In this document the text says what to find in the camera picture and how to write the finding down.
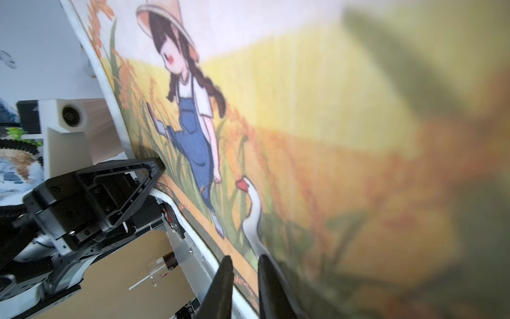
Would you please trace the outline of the cream tote bag yellow handles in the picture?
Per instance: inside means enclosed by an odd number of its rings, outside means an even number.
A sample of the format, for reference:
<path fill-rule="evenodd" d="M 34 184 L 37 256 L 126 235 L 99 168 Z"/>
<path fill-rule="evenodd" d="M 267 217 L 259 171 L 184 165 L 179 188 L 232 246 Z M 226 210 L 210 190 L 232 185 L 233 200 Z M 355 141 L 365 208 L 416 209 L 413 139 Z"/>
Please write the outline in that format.
<path fill-rule="evenodd" d="M 509 317 L 508 1 L 63 1 L 133 158 L 236 301 Z"/>

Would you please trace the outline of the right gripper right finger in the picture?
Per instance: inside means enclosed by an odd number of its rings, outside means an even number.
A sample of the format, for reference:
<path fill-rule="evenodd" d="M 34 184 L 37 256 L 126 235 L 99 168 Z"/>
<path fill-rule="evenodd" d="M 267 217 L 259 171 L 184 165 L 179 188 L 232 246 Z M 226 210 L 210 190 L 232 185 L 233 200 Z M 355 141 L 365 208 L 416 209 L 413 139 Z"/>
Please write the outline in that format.
<path fill-rule="evenodd" d="M 307 318 L 268 255 L 258 258 L 260 318 Z"/>

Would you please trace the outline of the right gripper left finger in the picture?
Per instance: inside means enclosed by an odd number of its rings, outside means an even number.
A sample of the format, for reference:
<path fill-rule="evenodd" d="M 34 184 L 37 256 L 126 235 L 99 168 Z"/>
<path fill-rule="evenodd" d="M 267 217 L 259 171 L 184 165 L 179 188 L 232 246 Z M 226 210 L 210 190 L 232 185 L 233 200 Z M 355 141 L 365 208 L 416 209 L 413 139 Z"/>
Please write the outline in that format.
<path fill-rule="evenodd" d="M 232 259 L 227 255 L 201 303 L 197 319 L 231 319 L 234 277 Z"/>

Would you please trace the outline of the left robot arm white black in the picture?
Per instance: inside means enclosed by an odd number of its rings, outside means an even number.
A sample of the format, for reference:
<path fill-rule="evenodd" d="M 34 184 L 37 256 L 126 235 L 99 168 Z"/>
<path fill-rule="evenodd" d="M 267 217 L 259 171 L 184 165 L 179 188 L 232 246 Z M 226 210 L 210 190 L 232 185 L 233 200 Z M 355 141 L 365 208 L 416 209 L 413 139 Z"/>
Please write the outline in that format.
<path fill-rule="evenodd" d="M 1 316 L 30 318 L 80 289 L 91 264 L 147 232 L 159 158 L 111 160 L 50 178 L 1 208 Z"/>

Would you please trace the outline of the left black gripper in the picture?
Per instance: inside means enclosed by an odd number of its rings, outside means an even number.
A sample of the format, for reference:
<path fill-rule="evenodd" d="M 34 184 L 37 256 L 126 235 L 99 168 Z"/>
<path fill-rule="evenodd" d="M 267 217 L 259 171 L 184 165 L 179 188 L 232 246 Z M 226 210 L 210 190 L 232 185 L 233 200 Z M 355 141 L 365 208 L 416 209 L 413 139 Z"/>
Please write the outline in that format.
<path fill-rule="evenodd" d="M 107 161 L 48 179 L 23 201 L 57 251 L 71 255 L 108 233 L 128 232 L 128 219 L 164 171 L 160 158 Z"/>

